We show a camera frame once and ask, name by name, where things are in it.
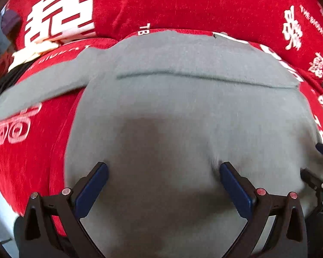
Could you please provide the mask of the cream cloth at bedside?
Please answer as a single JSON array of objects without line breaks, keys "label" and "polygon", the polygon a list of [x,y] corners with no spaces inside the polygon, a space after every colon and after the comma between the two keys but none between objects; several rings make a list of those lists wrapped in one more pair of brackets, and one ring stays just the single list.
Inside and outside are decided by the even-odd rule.
[{"label": "cream cloth at bedside", "polygon": [[25,48],[20,49],[12,54],[13,62],[8,68],[10,72],[15,67],[33,61],[38,57],[57,49],[60,45],[52,41],[43,41],[41,43],[30,43]]}]

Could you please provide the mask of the grey clothes pile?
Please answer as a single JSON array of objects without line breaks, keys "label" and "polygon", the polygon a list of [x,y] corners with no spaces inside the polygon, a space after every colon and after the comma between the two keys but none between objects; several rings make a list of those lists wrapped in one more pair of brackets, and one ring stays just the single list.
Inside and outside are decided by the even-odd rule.
[{"label": "grey clothes pile", "polygon": [[21,18],[14,10],[7,9],[0,15],[0,57],[12,45],[10,34],[19,27]]}]

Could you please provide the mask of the grey knit garment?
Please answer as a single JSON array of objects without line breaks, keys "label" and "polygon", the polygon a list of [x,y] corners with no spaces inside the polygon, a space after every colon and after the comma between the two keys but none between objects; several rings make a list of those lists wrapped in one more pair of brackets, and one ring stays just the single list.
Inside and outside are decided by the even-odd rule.
[{"label": "grey knit garment", "polygon": [[323,173],[319,132],[300,82],[269,52],[175,31],[86,48],[0,95],[0,120],[76,87],[65,182],[108,161],[84,220],[107,257],[223,255],[245,223],[219,182],[224,161],[314,209],[300,169]]}]

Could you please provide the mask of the red wedding blanket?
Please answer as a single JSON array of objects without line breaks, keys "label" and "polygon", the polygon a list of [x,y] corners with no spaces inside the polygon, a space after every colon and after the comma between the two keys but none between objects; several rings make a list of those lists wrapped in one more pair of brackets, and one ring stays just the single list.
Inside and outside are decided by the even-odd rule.
[{"label": "red wedding blanket", "polygon": [[[272,49],[262,44],[237,40],[209,31],[155,30],[151,33],[162,31],[209,37],[219,35],[269,52],[300,82],[300,92],[309,103],[320,139],[323,141],[322,97],[316,95],[315,89],[300,69],[290,66]],[[143,35],[133,34],[123,40],[136,36]],[[109,49],[119,42],[110,38],[88,38],[61,45],[34,61],[14,86],[45,68],[74,60],[86,48]],[[46,196],[59,191],[62,185],[66,184],[66,147],[83,93],[83,87],[76,87],[0,120],[0,191],[15,212],[23,213],[27,206],[27,196],[33,190]]]}]

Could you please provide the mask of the red rolled quilt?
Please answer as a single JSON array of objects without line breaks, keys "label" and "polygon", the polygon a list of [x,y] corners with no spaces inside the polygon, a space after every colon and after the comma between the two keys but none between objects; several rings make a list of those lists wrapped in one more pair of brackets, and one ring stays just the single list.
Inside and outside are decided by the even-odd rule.
[{"label": "red rolled quilt", "polygon": [[225,32],[264,44],[323,80],[323,8],[317,0],[9,0],[22,20],[17,47],[42,40],[122,40],[148,29]]}]

